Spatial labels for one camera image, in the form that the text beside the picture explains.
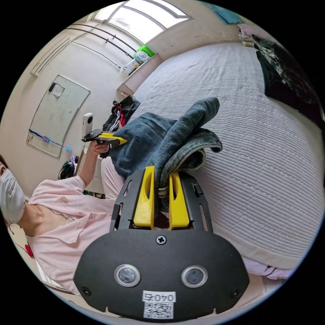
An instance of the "white wall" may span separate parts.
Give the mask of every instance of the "white wall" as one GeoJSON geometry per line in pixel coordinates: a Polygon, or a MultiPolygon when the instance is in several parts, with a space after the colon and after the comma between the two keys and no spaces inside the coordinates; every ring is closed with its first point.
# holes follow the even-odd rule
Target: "white wall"
{"type": "MultiPolygon", "coordinates": [[[[224,25],[202,3],[194,0],[169,1],[190,15],[193,20],[175,26],[148,44],[148,47],[159,53],[163,59],[210,43],[238,41],[238,26],[224,25]]],[[[92,14],[81,18],[79,22],[86,22],[90,18],[92,14]]],[[[93,21],[88,21],[87,24],[98,25],[93,21]]],[[[98,27],[116,34],[135,49],[141,46],[132,37],[114,27],[107,24],[100,24],[98,27]]],[[[76,26],[76,28],[91,30],[82,26],[76,26]]],[[[118,40],[113,40],[111,36],[98,30],[92,31],[105,38],[108,37],[110,41],[127,50],[131,55],[133,54],[132,50],[118,40]]],[[[26,144],[28,129],[37,106],[55,77],[60,74],[91,91],[75,117],[64,143],[65,146],[72,148],[73,155],[79,155],[83,146],[81,142],[83,114],[94,113],[94,128],[102,127],[111,113],[113,100],[122,99],[116,89],[126,78],[123,70],[115,67],[102,55],[74,43],[59,53],[39,77],[33,77],[30,74],[38,60],[63,35],[72,39],[81,35],[75,42],[103,54],[121,67],[130,61],[130,58],[123,52],[96,36],[84,35],[75,30],[64,30],[50,41],[29,64],[9,98],[0,125],[0,153],[18,179],[27,198],[32,195],[35,187],[42,180],[56,179],[63,163],[71,155],[62,150],[61,157],[55,158],[26,144]],[[11,137],[10,140],[5,140],[8,134],[12,135],[13,130],[19,130],[17,138],[11,137]]]]}
{"type": "Polygon", "coordinates": [[[188,50],[208,44],[239,42],[237,25],[225,25],[202,2],[196,0],[168,0],[169,3],[191,16],[185,21],[163,32],[147,46],[159,53],[163,60],[188,50]]]}
{"type": "MultiPolygon", "coordinates": [[[[68,35],[74,38],[80,34],[82,33],[78,31],[66,30],[60,36],[68,35]]],[[[60,52],[45,67],[39,77],[32,76],[31,69],[53,42],[55,40],[49,42],[23,72],[8,100],[1,120],[0,152],[27,198],[32,195],[42,180],[56,179],[63,163],[71,155],[70,152],[62,150],[61,157],[55,158],[26,144],[31,121],[50,83],[60,74],[91,91],[76,115],[64,143],[65,146],[72,148],[73,155],[79,155],[83,147],[83,142],[81,142],[83,114],[93,112],[95,114],[94,128],[102,127],[111,114],[113,100],[122,99],[116,89],[127,77],[122,69],[115,67],[102,55],[74,43],[60,52]],[[4,140],[8,134],[12,134],[12,130],[20,131],[17,138],[11,138],[10,141],[4,140]]],[[[130,61],[130,58],[123,52],[109,43],[105,44],[104,40],[93,35],[87,34],[77,39],[76,42],[102,53],[121,67],[130,61]]],[[[130,45],[135,48],[139,47],[139,44],[135,42],[130,45]]]]}

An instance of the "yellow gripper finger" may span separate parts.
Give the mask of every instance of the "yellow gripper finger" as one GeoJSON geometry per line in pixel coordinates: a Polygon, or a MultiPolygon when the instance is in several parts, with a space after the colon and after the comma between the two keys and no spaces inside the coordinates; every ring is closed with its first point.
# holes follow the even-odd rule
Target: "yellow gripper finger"
{"type": "Polygon", "coordinates": [[[101,135],[98,136],[98,138],[100,139],[117,139],[120,141],[120,145],[123,145],[124,143],[127,142],[127,140],[123,139],[123,138],[120,138],[118,136],[114,136],[113,133],[109,133],[109,132],[103,132],[101,135]]]}
{"type": "Polygon", "coordinates": [[[169,175],[169,229],[186,228],[190,223],[179,173],[169,175]]]}
{"type": "Polygon", "coordinates": [[[146,167],[133,218],[136,227],[150,227],[151,230],[154,221],[154,175],[155,167],[146,167]]]}

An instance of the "cable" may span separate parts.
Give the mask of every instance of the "cable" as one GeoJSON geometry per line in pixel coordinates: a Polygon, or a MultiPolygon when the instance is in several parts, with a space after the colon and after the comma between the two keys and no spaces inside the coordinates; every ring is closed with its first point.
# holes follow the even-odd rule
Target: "cable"
{"type": "Polygon", "coordinates": [[[65,147],[65,146],[63,146],[63,145],[61,145],[61,144],[59,144],[59,143],[56,143],[56,142],[52,141],[51,139],[49,139],[48,137],[43,136],[43,135],[40,135],[39,133],[37,133],[37,132],[35,132],[35,131],[31,130],[31,129],[28,129],[28,131],[29,131],[31,134],[34,134],[34,135],[38,136],[39,138],[42,138],[43,141],[46,142],[46,143],[52,142],[52,143],[54,143],[54,144],[56,144],[56,145],[58,145],[58,146],[60,146],[60,147],[62,147],[62,148],[65,148],[65,149],[68,150],[68,151],[71,151],[71,150],[72,150],[71,148],[69,148],[69,147],[65,147]]]}
{"type": "Polygon", "coordinates": [[[75,43],[75,44],[78,44],[78,45],[84,46],[84,47],[88,48],[89,50],[92,50],[92,51],[94,51],[94,52],[96,52],[96,53],[102,55],[102,56],[103,56],[104,58],[106,58],[109,62],[115,64],[119,69],[121,69],[120,66],[118,66],[116,63],[114,63],[114,62],[113,62],[112,60],[110,60],[109,58],[107,58],[104,54],[102,54],[102,53],[100,53],[100,52],[97,52],[97,51],[95,51],[94,49],[92,49],[92,48],[90,48],[90,47],[88,47],[88,46],[86,46],[86,45],[83,45],[83,44],[80,44],[80,43],[77,43],[77,42],[74,42],[74,41],[72,41],[72,43],[75,43]]]}

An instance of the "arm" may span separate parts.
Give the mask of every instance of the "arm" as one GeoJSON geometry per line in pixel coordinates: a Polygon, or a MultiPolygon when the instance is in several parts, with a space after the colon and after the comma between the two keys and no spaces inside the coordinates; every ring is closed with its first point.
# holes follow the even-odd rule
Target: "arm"
{"type": "Polygon", "coordinates": [[[99,145],[96,141],[92,141],[88,147],[85,162],[81,168],[79,177],[84,181],[85,188],[94,178],[97,157],[109,149],[108,145],[99,145]]]}

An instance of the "white bedsheet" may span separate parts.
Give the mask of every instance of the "white bedsheet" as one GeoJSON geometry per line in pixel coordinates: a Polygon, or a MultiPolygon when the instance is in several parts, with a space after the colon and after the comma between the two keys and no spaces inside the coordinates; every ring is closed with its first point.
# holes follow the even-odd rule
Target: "white bedsheet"
{"type": "Polygon", "coordinates": [[[214,232],[252,260],[297,266],[324,213],[320,130],[264,94],[256,50],[240,43],[209,45],[162,63],[134,96],[145,112],[177,119],[199,99],[216,96],[217,116],[205,125],[223,143],[207,150],[195,171],[214,232]]]}

